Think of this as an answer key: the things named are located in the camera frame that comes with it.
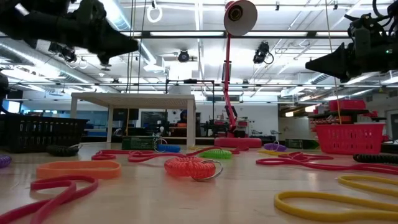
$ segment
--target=red desk lamp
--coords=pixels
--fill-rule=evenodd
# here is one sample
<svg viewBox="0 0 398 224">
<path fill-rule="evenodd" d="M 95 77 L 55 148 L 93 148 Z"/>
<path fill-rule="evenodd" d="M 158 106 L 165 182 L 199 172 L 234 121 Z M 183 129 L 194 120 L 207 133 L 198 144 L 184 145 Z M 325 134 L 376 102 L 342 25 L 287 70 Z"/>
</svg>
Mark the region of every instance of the red desk lamp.
<svg viewBox="0 0 398 224">
<path fill-rule="evenodd" d="M 236 120 L 238 115 L 231 106 L 231 100 L 228 95 L 229 85 L 229 49 L 231 48 L 231 36 L 232 35 L 244 35 L 247 34 L 257 21 L 257 9 L 256 6 L 247 0 L 230 1 L 226 5 L 226 11 L 224 15 L 224 26 L 227 31 L 227 42 L 226 42 L 226 62 L 225 62 L 225 75 L 224 75 L 224 96 L 226 103 L 226 112 L 229 119 L 229 129 L 227 138 L 216 138 L 215 146 L 221 147 L 261 147 L 262 142 L 259 138 L 236 138 Z"/>
</svg>

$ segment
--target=white table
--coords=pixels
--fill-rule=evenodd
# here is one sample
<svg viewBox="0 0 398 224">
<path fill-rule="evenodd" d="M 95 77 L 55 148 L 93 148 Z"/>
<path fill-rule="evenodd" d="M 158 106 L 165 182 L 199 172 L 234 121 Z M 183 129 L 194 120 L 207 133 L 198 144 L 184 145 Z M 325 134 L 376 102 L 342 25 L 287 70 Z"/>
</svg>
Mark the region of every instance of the white table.
<svg viewBox="0 0 398 224">
<path fill-rule="evenodd" d="M 108 108 L 108 136 L 112 138 L 113 109 L 183 109 L 187 114 L 187 146 L 195 145 L 196 104 L 193 95 L 172 94 L 122 94 L 122 93 L 72 93 L 70 117 L 76 118 L 77 101 L 84 100 Z"/>
</svg>

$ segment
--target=lamp base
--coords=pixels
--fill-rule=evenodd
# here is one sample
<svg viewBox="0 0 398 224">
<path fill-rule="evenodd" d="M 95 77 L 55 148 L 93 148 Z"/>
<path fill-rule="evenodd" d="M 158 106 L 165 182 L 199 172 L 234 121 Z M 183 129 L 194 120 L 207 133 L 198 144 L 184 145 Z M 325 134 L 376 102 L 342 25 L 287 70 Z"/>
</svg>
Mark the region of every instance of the lamp base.
<svg viewBox="0 0 398 224">
<path fill-rule="evenodd" d="M 262 147 L 262 141 L 259 138 L 216 138 L 214 146 L 219 147 Z"/>
</svg>

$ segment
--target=orange coiled cord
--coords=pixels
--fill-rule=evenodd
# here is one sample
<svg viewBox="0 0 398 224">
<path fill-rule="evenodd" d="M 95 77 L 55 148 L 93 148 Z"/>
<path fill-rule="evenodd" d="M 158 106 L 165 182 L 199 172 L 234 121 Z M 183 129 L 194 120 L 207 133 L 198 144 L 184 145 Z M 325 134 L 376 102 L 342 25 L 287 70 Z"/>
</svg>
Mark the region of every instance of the orange coiled cord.
<svg viewBox="0 0 398 224">
<path fill-rule="evenodd" d="M 214 163 L 202 163 L 203 159 L 197 157 L 173 158 L 164 163 L 165 170 L 178 177 L 192 177 L 204 179 L 216 173 Z"/>
</svg>

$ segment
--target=black bin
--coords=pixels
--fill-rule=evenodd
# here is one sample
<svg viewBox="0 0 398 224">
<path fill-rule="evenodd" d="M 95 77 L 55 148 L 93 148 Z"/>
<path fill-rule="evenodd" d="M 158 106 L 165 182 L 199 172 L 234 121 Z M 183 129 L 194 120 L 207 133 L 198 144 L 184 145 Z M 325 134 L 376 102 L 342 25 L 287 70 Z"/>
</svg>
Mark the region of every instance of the black bin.
<svg viewBox="0 0 398 224">
<path fill-rule="evenodd" d="M 87 119 L 0 115 L 0 148 L 13 153 L 45 152 L 48 145 L 80 143 Z"/>
</svg>

